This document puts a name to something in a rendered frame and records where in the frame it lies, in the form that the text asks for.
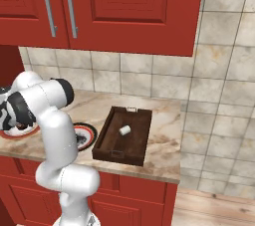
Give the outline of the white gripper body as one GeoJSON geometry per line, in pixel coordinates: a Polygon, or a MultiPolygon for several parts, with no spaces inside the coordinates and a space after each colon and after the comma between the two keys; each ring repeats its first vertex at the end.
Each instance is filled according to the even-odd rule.
{"type": "Polygon", "coordinates": [[[11,119],[7,112],[6,102],[10,95],[11,87],[0,87],[0,130],[9,130],[12,125],[9,124],[11,119]]]}

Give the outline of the white plate with red rim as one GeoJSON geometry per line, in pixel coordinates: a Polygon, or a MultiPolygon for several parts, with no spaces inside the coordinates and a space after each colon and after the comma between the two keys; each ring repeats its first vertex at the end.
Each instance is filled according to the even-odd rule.
{"type": "Polygon", "coordinates": [[[17,126],[15,126],[9,130],[0,130],[0,136],[6,139],[19,139],[34,134],[39,129],[40,127],[36,123],[34,123],[32,126],[28,126],[25,129],[19,129],[17,126]]]}

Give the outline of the reddish dessert piece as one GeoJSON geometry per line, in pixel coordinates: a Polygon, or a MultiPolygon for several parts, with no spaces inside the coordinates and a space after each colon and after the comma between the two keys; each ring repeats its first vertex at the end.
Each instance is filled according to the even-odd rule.
{"type": "Polygon", "coordinates": [[[27,127],[33,127],[32,124],[24,124],[24,123],[19,123],[17,122],[16,123],[16,127],[19,129],[19,130],[24,130],[26,129],[27,127]]]}

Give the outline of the white plate with black rim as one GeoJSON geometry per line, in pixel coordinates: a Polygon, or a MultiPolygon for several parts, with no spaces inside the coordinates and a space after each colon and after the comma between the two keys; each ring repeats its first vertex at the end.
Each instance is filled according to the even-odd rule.
{"type": "Polygon", "coordinates": [[[87,141],[84,145],[78,145],[78,150],[82,151],[91,147],[98,138],[97,130],[90,124],[84,122],[75,122],[74,130],[76,135],[82,135],[87,138],[87,141]]]}

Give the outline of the red upper cupboard door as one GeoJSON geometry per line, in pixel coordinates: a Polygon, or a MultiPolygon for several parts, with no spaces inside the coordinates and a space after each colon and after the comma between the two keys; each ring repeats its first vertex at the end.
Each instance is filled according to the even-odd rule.
{"type": "Polygon", "coordinates": [[[52,37],[45,0],[0,0],[0,45],[69,48],[62,0],[50,0],[56,38],[52,37]]]}
{"type": "Polygon", "coordinates": [[[68,0],[63,0],[73,49],[190,57],[200,0],[73,0],[74,39],[68,0]]]}

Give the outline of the red lower cupboard door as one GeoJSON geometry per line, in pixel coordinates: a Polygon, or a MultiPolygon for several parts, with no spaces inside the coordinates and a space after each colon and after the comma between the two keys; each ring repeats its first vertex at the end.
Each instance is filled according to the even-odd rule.
{"type": "Polygon", "coordinates": [[[56,191],[39,186],[39,161],[0,156],[0,197],[15,223],[52,226],[61,215],[56,191]]]}
{"type": "Polygon", "coordinates": [[[106,172],[100,177],[89,206],[102,226],[171,226],[175,183],[106,172]]]}

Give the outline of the red cupboard door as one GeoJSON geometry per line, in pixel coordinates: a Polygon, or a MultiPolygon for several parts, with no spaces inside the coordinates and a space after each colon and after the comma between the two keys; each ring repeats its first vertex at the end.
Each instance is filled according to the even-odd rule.
{"type": "Polygon", "coordinates": [[[106,172],[100,177],[89,206],[102,226],[171,226],[175,183],[106,172]]]}
{"type": "Polygon", "coordinates": [[[52,37],[45,0],[0,0],[0,45],[69,48],[62,0],[50,0],[56,38],[52,37]]]}
{"type": "Polygon", "coordinates": [[[0,197],[15,223],[52,226],[61,215],[56,191],[39,186],[39,161],[0,156],[0,197]]]}
{"type": "Polygon", "coordinates": [[[73,49],[190,57],[200,0],[73,0],[74,39],[68,0],[63,0],[73,49]]]}

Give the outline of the dark dessert piece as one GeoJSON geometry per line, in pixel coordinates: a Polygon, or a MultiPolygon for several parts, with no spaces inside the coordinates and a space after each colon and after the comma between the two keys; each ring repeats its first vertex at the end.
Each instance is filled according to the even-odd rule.
{"type": "Polygon", "coordinates": [[[76,135],[77,138],[77,145],[84,145],[87,141],[87,138],[85,136],[82,135],[76,135]]]}

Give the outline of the dark wooden tray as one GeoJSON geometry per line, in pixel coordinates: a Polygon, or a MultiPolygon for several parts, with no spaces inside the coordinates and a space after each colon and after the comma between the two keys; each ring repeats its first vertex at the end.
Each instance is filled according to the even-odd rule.
{"type": "Polygon", "coordinates": [[[112,107],[92,150],[93,159],[143,166],[151,110],[112,107]],[[130,133],[120,134],[129,125],[130,133]]]}

